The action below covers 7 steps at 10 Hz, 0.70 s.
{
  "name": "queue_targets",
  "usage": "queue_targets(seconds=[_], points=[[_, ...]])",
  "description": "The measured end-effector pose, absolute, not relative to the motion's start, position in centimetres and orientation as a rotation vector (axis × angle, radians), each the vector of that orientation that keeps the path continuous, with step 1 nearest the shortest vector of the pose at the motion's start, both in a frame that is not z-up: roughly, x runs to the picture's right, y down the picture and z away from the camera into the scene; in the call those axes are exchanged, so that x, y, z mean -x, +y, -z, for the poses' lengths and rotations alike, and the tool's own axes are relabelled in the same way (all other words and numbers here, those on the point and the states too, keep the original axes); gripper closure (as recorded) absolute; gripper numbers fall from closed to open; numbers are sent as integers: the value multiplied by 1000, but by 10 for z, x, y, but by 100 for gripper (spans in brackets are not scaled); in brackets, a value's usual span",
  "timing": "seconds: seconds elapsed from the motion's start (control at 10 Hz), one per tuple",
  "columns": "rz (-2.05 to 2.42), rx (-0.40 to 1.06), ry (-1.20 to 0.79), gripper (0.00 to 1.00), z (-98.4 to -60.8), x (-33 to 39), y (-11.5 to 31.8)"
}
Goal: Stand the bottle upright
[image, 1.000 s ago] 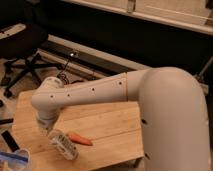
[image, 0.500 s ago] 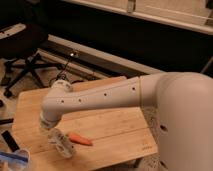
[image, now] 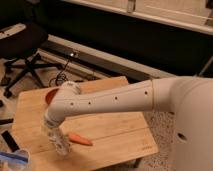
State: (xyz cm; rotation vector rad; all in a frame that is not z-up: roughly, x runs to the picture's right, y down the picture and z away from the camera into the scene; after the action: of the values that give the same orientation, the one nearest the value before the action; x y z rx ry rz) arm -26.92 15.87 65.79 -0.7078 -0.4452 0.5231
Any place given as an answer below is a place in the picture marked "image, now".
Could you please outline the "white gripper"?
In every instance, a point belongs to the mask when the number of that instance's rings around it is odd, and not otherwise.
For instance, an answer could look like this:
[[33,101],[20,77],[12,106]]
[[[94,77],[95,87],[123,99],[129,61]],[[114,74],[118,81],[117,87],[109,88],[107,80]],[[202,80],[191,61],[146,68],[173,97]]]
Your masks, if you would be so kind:
[[64,119],[54,120],[48,114],[44,115],[44,125],[50,129],[59,127]]

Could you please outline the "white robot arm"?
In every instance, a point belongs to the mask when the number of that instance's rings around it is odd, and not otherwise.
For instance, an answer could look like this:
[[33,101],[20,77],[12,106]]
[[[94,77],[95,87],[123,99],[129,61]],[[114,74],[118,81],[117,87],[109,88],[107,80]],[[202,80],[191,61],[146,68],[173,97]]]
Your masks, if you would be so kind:
[[213,171],[213,78],[153,79],[87,94],[67,81],[50,101],[44,125],[59,128],[81,114],[151,110],[175,114],[174,171]]

